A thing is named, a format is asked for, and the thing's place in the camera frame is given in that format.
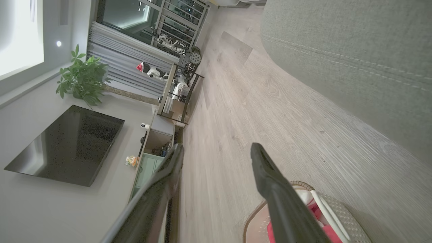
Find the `gray sofa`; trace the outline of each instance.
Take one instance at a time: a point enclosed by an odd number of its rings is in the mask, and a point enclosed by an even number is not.
[[[261,38],[289,74],[432,161],[432,1],[268,0]]]

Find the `white wall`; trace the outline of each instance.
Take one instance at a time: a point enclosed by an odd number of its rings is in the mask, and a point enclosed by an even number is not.
[[[0,96],[35,79],[36,77],[70,61],[72,25],[61,26],[60,1],[43,1],[43,29],[44,29],[44,59],[45,61],[18,74],[0,81]],[[61,41],[62,46],[57,47],[56,42]]]
[[[126,206],[135,168],[124,165],[137,155],[150,123],[151,105],[114,94],[94,110],[125,120],[91,187],[22,175],[3,168],[71,105],[86,104],[55,94],[56,79],[0,109],[0,242],[99,242]]]

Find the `wooden floor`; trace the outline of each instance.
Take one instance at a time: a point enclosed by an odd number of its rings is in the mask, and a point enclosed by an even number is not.
[[[432,168],[276,66],[260,41],[263,9],[219,9],[202,49],[205,79],[183,136],[180,242],[242,242],[263,200],[252,142],[288,180],[342,201],[373,242],[432,242]]]

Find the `gray curtain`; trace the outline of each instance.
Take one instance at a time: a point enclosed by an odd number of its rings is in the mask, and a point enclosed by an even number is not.
[[[109,65],[109,78],[156,96],[162,95],[165,85],[138,71],[138,64],[144,61],[169,72],[172,63],[178,62],[174,56],[97,22],[90,28],[87,54]]]

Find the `black tv screen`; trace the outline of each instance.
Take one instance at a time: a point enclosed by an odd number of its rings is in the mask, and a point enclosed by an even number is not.
[[[71,106],[4,169],[91,186],[124,120]]]

